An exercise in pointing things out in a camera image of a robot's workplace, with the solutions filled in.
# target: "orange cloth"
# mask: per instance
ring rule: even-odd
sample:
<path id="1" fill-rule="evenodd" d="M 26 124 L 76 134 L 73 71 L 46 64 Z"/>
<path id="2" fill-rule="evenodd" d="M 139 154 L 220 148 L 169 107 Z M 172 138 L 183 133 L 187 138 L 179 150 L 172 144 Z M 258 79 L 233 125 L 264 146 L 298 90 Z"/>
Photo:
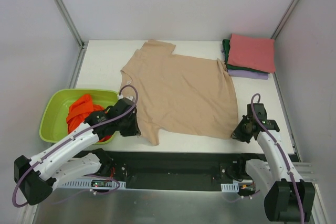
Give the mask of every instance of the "orange cloth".
<path id="1" fill-rule="evenodd" d="M 74 102 L 69 108 L 69 115 L 67 116 L 68 133 L 74 131 L 91 112 L 97 110 L 104 110 L 104 107 L 93 104 L 90 94 L 85 94 Z M 111 136 L 106 136 L 100 142 L 107 141 Z"/>

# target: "lime green plastic bin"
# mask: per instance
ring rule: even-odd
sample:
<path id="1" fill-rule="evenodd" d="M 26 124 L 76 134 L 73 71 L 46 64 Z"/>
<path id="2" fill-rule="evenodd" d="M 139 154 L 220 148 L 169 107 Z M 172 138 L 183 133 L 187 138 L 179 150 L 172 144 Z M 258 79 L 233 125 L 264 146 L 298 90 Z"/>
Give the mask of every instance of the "lime green plastic bin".
<path id="1" fill-rule="evenodd" d="M 43 141 L 57 143 L 68 135 L 66 118 L 69 114 L 69 107 L 84 94 L 90 94 L 93 103 L 104 108 L 115 105 L 118 101 L 117 93 L 110 90 L 62 89 L 56 92 L 51 97 L 42 117 L 40 137 Z M 107 144 L 112 141 L 113 137 L 114 135 L 109 140 L 96 144 Z"/>

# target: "white table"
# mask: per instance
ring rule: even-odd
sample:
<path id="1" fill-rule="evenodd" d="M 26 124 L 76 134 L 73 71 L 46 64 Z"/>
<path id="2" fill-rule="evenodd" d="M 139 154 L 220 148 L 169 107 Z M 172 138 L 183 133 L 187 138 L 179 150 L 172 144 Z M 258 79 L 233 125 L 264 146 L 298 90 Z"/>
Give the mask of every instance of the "white table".
<path id="1" fill-rule="evenodd" d="M 120 70 L 140 49 L 143 40 L 91 40 L 80 70 L 76 88 L 108 89 L 118 91 L 121 84 Z M 176 45 L 175 54 L 205 59 L 223 59 L 222 43 L 219 41 L 167 41 Z M 282 143 L 287 153 L 294 153 L 290 134 L 286 126 L 273 76 L 269 79 L 253 80 L 233 77 L 241 119 L 246 114 L 246 105 L 255 93 L 261 94 L 269 119 L 277 121 Z M 256 141 L 250 144 L 237 140 L 223 140 L 207 136 L 178 134 L 159 131 L 160 144 L 153 146 L 142 137 L 122 137 L 119 133 L 106 145 L 92 145 L 87 150 L 102 147 L 106 151 L 125 152 L 191 152 L 191 153 L 263 153 Z"/>

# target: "tan cloth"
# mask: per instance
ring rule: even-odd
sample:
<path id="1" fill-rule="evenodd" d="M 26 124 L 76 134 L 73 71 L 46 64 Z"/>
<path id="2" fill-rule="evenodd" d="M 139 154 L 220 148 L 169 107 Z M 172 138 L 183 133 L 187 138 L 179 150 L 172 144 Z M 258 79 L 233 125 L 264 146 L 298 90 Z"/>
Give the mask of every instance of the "tan cloth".
<path id="1" fill-rule="evenodd" d="M 173 55 L 175 45 L 146 42 L 121 70 L 139 93 L 141 135 L 159 144 L 159 129 L 228 139 L 238 124 L 231 77 L 220 60 Z M 124 96 L 133 95 L 130 88 Z"/>

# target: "purple cable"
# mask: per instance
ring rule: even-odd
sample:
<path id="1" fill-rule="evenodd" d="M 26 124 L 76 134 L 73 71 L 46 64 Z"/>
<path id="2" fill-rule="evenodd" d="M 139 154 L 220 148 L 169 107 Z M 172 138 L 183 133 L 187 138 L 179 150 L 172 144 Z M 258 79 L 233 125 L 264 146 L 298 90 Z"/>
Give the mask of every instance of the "purple cable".
<path id="1" fill-rule="evenodd" d="M 253 100 L 254 98 L 258 96 L 258 103 L 260 102 L 260 94 L 259 93 L 256 93 L 252 96 L 251 98 L 251 109 L 252 109 L 252 113 L 253 113 L 253 116 L 255 118 L 255 120 L 257 121 L 257 123 L 260 125 L 260 127 L 271 137 L 271 139 L 273 140 L 273 142 L 277 145 L 281 155 L 282 155 L 282 158 L 283 158 L 283 161 L 285 162 L 285 165 L 286 165 L 286 168 L 288 170 L 288 174 L 289 174 L 289 177 L 290 177 L 290 180 L 292 181 L 293 183 L 293 187 L 294 187 L 294 191 L 295 191 L 295 195 L 296 195 L 296 199 L 298 201 L 298 205 L 299 205 L 299 210 L 300 210 L 300 220 L 301 220 L 301 224 L 305 224 L 304 222 L 304 216 L 305 216 L 305 213 L 303 212 L 303 207 L 302 207 L 302 202 L 301 202 L 301 198 L 300 198 L 300 195 L 299 195 L 299 190 L 298 190 L 298 187 L 296 185 L 296 182 L 295 182 L 295 179 L 294 179 L 294 175 L 293 175 L 293 172 L 290 171 L 290 165 L 289 165 L 289 162 L 287 160 L 287 157 L 285 155 L 285 151 L 282 149 L 281 145 L 278 143 L 278 141 L 275 139 L 275 137 L 264 127 L 264 125 L 260 122 L 260 120 L 258 119 L 257 117 L 257 114 L 254 110 L 254 105 L 253 105 Z"/>
<path id="2" fill-rule="evenodd" d="M 96 128 L 96 127 L 99 127 L 99 126 L 105 125 L 105 124 L 107 124 L 107 123 L 113 122 L 113 121 L 115 121 L 115 120 L 118 120 L 118 119 L 124 117 L 125 115 L 127 115 L 128 113 L 130 113 L 130 112 L 135 108 L 135 106 L 137 105 L 137 102 L 138 102 L 138 91 L 137 91 L 136 88 L 135 88 L 134 86 L 132 86 L 132 85 L 125 85 L 125 86 L 123 86 L 123 87 L 120 89 L 120 91 L 119 91 L 119 95 L 121 95 L 121 92 L 122 92 L 125 88 L 127 88 L 127 87 L 130 87 L 130 88 L 132 88 L 132 89 L 135 91 L 135 101 L 134 101 L 133 105 L 132 105 L 126 112 L 124 112 L 124 113 L 122 113 L 121 115 L 118 115 L 118 116 L 116 116 L 116 117 L 114 117 L 114 118 L 112 118 L 112 119 L 110 119 L 110 120 L 107 120 L 107 121 L 104 121 L 104 122 L 101 122 L 101 123 L 97 123 L 97 124 L 95 124 L 95 125 L 93 125 L 93 126 L 91 126 L 91 127 L 89 127 L 89 128 L 86 128 L 86 129 L 80 131 L 79 133 L 73 135 L 73 137 L 74 137 L 74 138 L 77 138 L 78 136 L 80 136 L 80 135 L 83 134 L 84 132 L 87 132 L 87 131 L 92 130 L 92 129 Z M 41 162 L 40 164 L 42 164 L 42 163 L 43 163 L 43 160 L 45 160 L 47 157 L 49 157 L 52 153 L 54 153 L 55 151 L 57 151 L 57 150 L 59 150 L 60 148 L 62 148 L 64 145 L 66 145 L 66 144 L 69 143 L 70 141 L 72 141 L 71 138 L 67 139 L 67 140 L 64 141 L 62 144 L 58 145 L 56 148 L 54 148 L 54 149 L 51 150 L 49 153 L 47 153 L 46 155 L 44 155 L 44 156 L 41 158 L 42 162 Z M 14 188 L 13 195 L 12 195 L 12 203 L 13 203 L 13 206 L 14 206 L 14 207 L 17 207 L 17 208 L 19 208 L 19 207 L 24 207 L 25 205 L 28 204 L 28 202 L 25 202 L 25 203 L 23 203 L 23 204 L 18 204 L 18 203 L 16 202 L 16 194 L 17 194 L 17 191 L 18 191 L 19 188 L 20 188 L 20 185 L 21 185 L 22 181 L 25 179 L 25 177 L 26 177 L 26 176 L 27 176 L 27 175 L 28 175 L 28 174 L 29 174 L 29 173 L 30 173 L 30 172 L 31 172 L 31 171 L 32 171 L 38 164 L 39 164 L 39 162 L 36 162 L 36 163 L 35 163 L 34 165 L 32 165 L 27 171 L 25 171 L 25 172 L 23 173 L 23 175 L 21 176 L 21 178 L 20 178 L 20 179 L 18 180 L 18 182 L 16 183 L 16 186 L 15 186 L 15 188 Z"/>
<path id="3" fill-rule="evenodd" d="M 241 199 L 252 199 L 252 198 L 250 198 L 250 197 L 254 197 L 254 196 L 258 195 L 259 193 L 260 193 L 260 190 L 257 190 L 254 194 L 252 194 L 252 195 L 250 195 L 250 196 L 244 196 L 243 198 L 242 198 L 242 197 L 239 197 L 239 198 L 236 198 L 236 199 L 234 199 L 234 200 L 229 200 L 229 199 L 226 199 L 226 198 L 223 197 L 223 199 L 224 199 L 226 202 L 228 202 L 228 203 L 235 203 L 235 202 L 237 202 L 237 201 L 240 201 Z"/>
<path id="4" fill-rule="evenodd" d="M 107 192 L 105 192 L 105 193 L 101 193 L 101 192 L 95 191 L 96 194 L 98 194 L 98 195 L 106 195 L 106 194 L 110 194 L 110 193 L 112 193 L 112 192 L 114 192 L 114 191 L 116 191 L 116 190 L 118 190 L 118 189 L 120 188 L 120 183 L 119 183 L 119 181 L 115 180 L 114 178 L 110 178 L 110 177 L 101 177 L 101 176 L 98 176 L 98 175 L 95 175 L 95 174 L 88 174 L 88 175 L 86 175 L 86 176 L 89 176 L 89 177 L 95 177 L 95 178 L 100 178 L 100 179 L 106 179 L 106 180 L 109 180 L 109 181 L 111 181 L 111 182 L 115 182 L 115 183 L 118 185 L 116 188 L 114 188 L 114 189 L 112 189 L 112 190 L 109 190 L 109 191 L 107 191 Z M 54 202 L 54 203 L 51 203 L 51 204 L 52 204 L 52 205 L 61 204 L 61 203 L 65 202 L 65 201 L 67 201 L 67 200 L 69 200 L 69 199 L 71 199 L 71 198 L 74 198 L 75 196 L 77 196 L 77 195 L 79 195 L 79 194 L 81 194 L 81 193 L 84 193 L 85 191 L 91 191 L 91 190 L 92 190 L 92 189 L 83 189 L 83 190 L 81 190 L 81 191 L 76 192 L 75 194 L 70 195 L 69 197 L 67 197 L 67 198 L 65 198 L 65 199 L 62 199 L 62 200 L 60 200 L 60 201 L 57 201 L 57 202 Z"/>

